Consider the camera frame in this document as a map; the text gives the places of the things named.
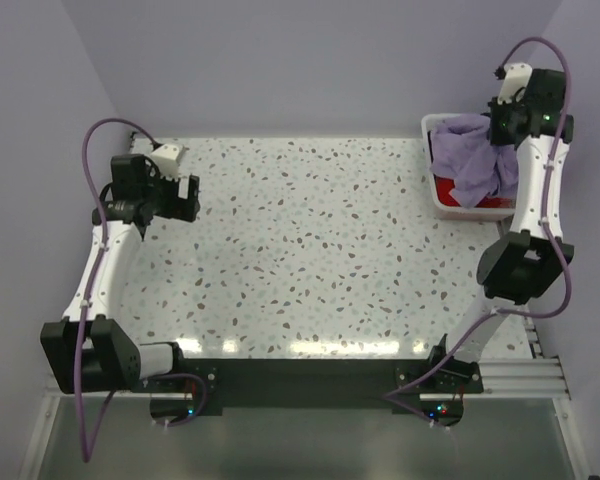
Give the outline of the purple t shirt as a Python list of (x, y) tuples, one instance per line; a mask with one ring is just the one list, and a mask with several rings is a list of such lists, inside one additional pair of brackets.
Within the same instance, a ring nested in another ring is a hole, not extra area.
[(461, 114), (440, 122), (430, 132), (435, 176), (468, 181), (499, 180), (518, 185), (519, 172), (513, 146), (493, 146), (490, 118)]

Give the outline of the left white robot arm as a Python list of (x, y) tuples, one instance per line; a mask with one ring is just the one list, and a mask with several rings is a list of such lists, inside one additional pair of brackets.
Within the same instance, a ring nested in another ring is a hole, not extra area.
[(180, 390), (187, 368), (171, 341), (139, 344), (119, 323), (128, 273), (156, 217), (195, 221), (200, 180), (170, 178), (154, 155), (112, 158), (111, 180), (92, 213), (91, 250), (77, 291), (57, 322), (43, 325), (40, 341), (65, 394), (131, 390), (151, 377), (165, 392)]

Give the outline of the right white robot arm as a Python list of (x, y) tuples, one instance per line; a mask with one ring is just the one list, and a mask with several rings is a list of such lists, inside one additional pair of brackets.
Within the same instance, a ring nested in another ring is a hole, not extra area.
[(505, 64), (495, 75), (502, 86), (489, 103), (489, 139), (494, 146), (513, 147), (519, 169), (511, 225), (483, 252), (478, 295), (462, 321), (431, 349), (421, 377), (400, 392), (478, 387), (478, 363), (500, 325), (528, 317), (528, 302), (558, 278), (572, 291), (568, 266), (575, 248), (565, 242), (560, 222), (562, 173), (574, 134), (570, 75), (525, 63)]

